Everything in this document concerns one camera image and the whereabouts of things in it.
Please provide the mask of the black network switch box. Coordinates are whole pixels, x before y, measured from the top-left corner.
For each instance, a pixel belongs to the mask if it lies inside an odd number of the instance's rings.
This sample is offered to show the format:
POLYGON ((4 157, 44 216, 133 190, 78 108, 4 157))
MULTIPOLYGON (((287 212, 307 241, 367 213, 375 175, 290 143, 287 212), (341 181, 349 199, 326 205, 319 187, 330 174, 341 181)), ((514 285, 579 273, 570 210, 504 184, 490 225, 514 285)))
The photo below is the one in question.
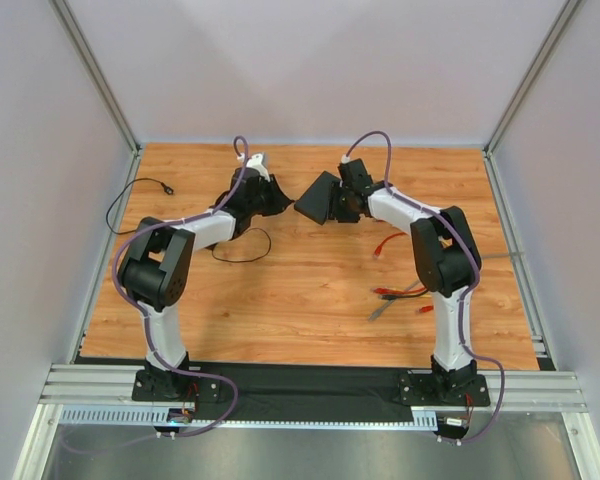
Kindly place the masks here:
POLYGON ((329 219, 332 200, 339 187, 340 179, 323 171, 295 201, 294 210, 314 223, 323 225, 329 219))

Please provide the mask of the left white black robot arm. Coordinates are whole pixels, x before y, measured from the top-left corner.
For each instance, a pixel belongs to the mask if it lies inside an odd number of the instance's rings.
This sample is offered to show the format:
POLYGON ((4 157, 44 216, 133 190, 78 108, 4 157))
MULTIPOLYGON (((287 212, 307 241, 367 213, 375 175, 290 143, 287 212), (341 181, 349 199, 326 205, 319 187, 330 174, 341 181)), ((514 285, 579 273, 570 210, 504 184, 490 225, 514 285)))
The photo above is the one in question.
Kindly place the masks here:
POLYGON ((248 167, 236 170, 231 189, 200 214, 141 220, 124 244, 125 253, 115 257, 120 265, 114 285, 143 318, 149 365, 178 373, 186 369, 177 303, 186 289, 193 254, 240 237, 253 217, 281 214, 291 204, 273 174, 248 167))

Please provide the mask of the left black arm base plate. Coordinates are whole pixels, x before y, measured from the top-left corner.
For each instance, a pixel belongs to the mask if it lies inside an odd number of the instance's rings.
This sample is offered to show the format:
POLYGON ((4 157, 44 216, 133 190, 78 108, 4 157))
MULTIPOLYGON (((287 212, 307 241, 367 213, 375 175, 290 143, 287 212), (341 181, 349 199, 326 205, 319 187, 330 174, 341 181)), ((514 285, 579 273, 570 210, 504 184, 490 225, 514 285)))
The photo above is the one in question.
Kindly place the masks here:
POLYGON ((136 373, 131 398, 138 402, 217 403, 222 393, 217 379, 150 368, 136 373))

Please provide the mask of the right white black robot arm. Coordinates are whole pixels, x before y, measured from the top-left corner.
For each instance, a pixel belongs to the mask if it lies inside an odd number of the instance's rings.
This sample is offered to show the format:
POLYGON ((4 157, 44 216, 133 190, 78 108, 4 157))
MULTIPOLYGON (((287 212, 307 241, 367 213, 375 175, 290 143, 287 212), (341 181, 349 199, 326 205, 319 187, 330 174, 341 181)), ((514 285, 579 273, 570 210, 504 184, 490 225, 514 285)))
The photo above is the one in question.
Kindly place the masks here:
POLYGON ((327 218, 356 223, 361 217, 386 222, 408 234, 417 276, 432 295, 435 347, 432 367, 466 374, 475 366, 464 320, 481 261, 466 216, 457 207, 440 209, 408 197, 388 182, 375 182, 364 162, 347 156, 338 165, 327 218))

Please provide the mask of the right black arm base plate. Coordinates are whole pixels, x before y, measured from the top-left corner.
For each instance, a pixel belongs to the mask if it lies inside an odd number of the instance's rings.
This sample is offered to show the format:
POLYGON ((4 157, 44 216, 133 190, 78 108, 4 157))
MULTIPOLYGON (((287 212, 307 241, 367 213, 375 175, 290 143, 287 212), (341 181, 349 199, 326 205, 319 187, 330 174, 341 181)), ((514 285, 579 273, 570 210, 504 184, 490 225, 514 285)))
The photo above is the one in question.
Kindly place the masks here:
POLYGON ((491 404, 486 378, 478 373, 407 371, 398 376, 398 389, 398 400, 408 406, 487 407, 491 404))

